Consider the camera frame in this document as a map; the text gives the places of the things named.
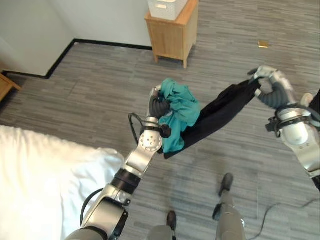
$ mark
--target black garment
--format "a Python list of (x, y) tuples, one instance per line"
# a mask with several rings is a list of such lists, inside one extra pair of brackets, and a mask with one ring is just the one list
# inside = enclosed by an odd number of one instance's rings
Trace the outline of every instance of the black garment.
[[(309, 105), (309, 108), (315, 110), (317, 113), (320, 114), (320, 90), (318, 91), (317, 95), (313, 98), (312, 102)], [(312, 181), (314, 182), (316, 188), (320, 191), (320, 176), (313, 177)]]
[(183, 149), (164, 154), (168, 159), (228, 124), (255, 96), (255, 91), (261, 87), (258, 82), (248, 84), (249, 80), (238, 85), (231, 85), (220, 93), (218, 98), (201, 110), (194, 126), (187, 127), (181, 133), (184, 140)]

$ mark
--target robot leg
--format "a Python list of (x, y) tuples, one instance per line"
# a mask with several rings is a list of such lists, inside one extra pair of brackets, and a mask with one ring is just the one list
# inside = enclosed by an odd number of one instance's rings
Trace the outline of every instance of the robot leg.
[(227, 173), (222, 181), (219, 195), (219, 204), (213, 212), (213, 219), (218, 222), (216, 240), (245, 240), (245, 222), (242, 216), (235, 209), (230, 188), (233, 182), (231, 173)]
[(146, 240), (176, 240), (177, 217), (174, 211), (167, 215), (166, 225), (153, 227)]

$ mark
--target teal cloth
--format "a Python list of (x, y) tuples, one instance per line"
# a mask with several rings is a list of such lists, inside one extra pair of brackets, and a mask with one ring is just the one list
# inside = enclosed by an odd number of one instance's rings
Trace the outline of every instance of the teal cloth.
[(181, 132), (187, 126), (195, 125), (200, 115), (199, 102), (187, 85), (178, 84), (172, 78), (162, 82), (160, 93), (170, 102), (172, 111), (159, 119), (160, 124), (167, 124), (171, 128), (171, 136), (163, 138), (162, 149), (164, 153), (179, 151), (185, 145)]

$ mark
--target power cord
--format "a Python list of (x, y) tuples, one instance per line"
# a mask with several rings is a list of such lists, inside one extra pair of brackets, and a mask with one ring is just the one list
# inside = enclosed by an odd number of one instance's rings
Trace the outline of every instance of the power cord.
[(85, 213), (85, 209), (88, 205), (88, 203), (90, 202), (90, 200), (98, 193), (100, 193), (103, 190), (103, 188), (98, 189), (97, 191), (94, 191), (93, 193), (91, 193), (83, 202), (82, 208), (81, 208), (81, 214), (80, 214), (80, 226), (82, 225), (82, 222), (84, 220), (84, 213)]
[(312, 203), (314, 203), (314, 202), (316, 202), (316, 201), (320, 201), (320, 199), (319, 199), (319, 198), (314, 198), (314, 199), (308, 201), (306, 204), (304, 204), (304, 205), (302, 205), (302, 206), (294, 206), (294, 205), (290, 205), (290, 204), (286, 204), (286, 203), (281, 203), (281, 202), (277, 202), (277, 203), (275, 203), (275, 204), (272, 204), (271, 206), (269, 206), (269, 207), (266, 209), (266, 211), (265, 211), (265, 213), (264, 213), (264, 216), (263, 216), (263, 220), (262, 220), (262, 224), (261, 224), (259, 233), (258, 233), (257, 235), (255, 235), (254, 237), (249, 238), (248, 240), (254, 240), (254, 239), (258, 238), (258, 237), (261, 235), (261, 233), (262, 233), (262, 231), (263, 231), (263, 229), (264, 229), (264, 226), (265, 226), (267, 214), (268, 214), (268, 212), (269, 212), (271, 209), (273, 209), (275, 206), (286, 206), (286, 207), (290, 207), (290, 208), (294, 208), (294, 209), (304, 209), (305, 207), (309, 206), (310, 204), (312, 204)]
[(135, 140), (135, 143), (138, 145), (138, 136), (137, 136), (137, 133), (136, 133), (136, 130), (135, 130), (135, 128), (134, 128), (134, 124), (133, 124), (133, 122), (132, 122), (132, 117), (134, 117), (135, 119), (137, 119), (138, 121), (139, 121), (139, 123), (140, 123), (140, 125), (141, 125), (141, 128), (144, 126), (143, 125), (143, 123), (144, 124), (155, 124), (155, 125), (157, 125), (158, 127), (161, 127), (161, 125), (160, 124), (158, 124), (158, 123), (155, 123), (155, 122), (152, 122), (152, 121), (146, 121), (146, 120), (143, 120), (143, 119), (141, 119), (141, 117), (139, 117), (136, 113), (129, 113), (128, 114), (128, 118), (129, 118), (129, 123), (130, 123), (130, 127), (131, 127), (131, 131), (132, 131), (132, 135), (133, 135), (133, 137), (134, 137), (134, 140)]

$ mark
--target wooden cabinet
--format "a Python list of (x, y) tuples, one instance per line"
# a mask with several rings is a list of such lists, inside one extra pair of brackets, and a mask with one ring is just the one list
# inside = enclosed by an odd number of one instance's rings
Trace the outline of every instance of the wooden cabinet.
[(162, 56), (183, 60), (187, 68), (188, 55), (197, 41), (198, 11), (198, 0), (188, 0), (175, 21), (152, 17), (150, 12), (145, 15), (156, 63)]
[(9, 78), (7, 78), (6, 76), (4, 76), (0, 73), (0, 101), (7, 95), (7, 93), (12, 88), (16, 88), (18, 90), (21, 89), (20, 86), (18, 86), (13, 81), (11, 81)]

